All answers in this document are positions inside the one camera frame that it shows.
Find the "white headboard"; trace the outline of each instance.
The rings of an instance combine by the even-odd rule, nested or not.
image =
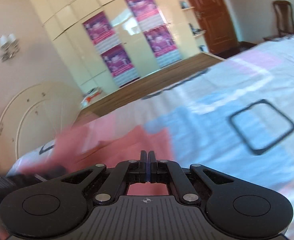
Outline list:
[[[78,88],[60,82],[44,82],[17,94],[0,118],[0,174],[72,125],[82,99]]]

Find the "round pad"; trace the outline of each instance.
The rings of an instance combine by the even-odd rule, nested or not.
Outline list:
[[[206,203],[207,216],[216,227],[236,238],[255,239],[274,237],[288,227],[293,209],[283,195],[248,182],[231,185],[214,188]]]
[[[54,238],[79,225],[87,202],[77,185],[50,180],[16,190],[0,204],[0,217],[12,235]]]
[[[23,209],[31,215],[48,215],[59,208],[58,198],[48,194],[39,194],[31,196],[23,202]]]
[[[262,197],[247,195],[236,198],[234,208],[245,216],[259,217],[270,210],[270,204]]]

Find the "metal screw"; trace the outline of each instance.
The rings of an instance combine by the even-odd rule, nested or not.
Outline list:
[[[98,194],[95,197],[96,200],[100,201],[100,202],[104,202],[104,201],[108,201],[111,199],[111,196],[109,196],[108,194],[102,193],[102,194]]]
[[[198,196],[196,194],[186,194],[183,196],[183,199],[189,202],[193,202],[198,200]]]

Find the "chair backrest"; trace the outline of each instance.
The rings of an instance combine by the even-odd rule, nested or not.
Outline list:
[[[272,5],[276,13],[279,36],[294,34],[294,17],[291,3],[285,0],[276,0]]]

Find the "crosshair logo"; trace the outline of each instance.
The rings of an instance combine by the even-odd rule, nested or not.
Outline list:
[[[150,201],[152,201],[151,199],[149,198],[144,198],[142,201],[144,201],[146,204],[149,203]]]

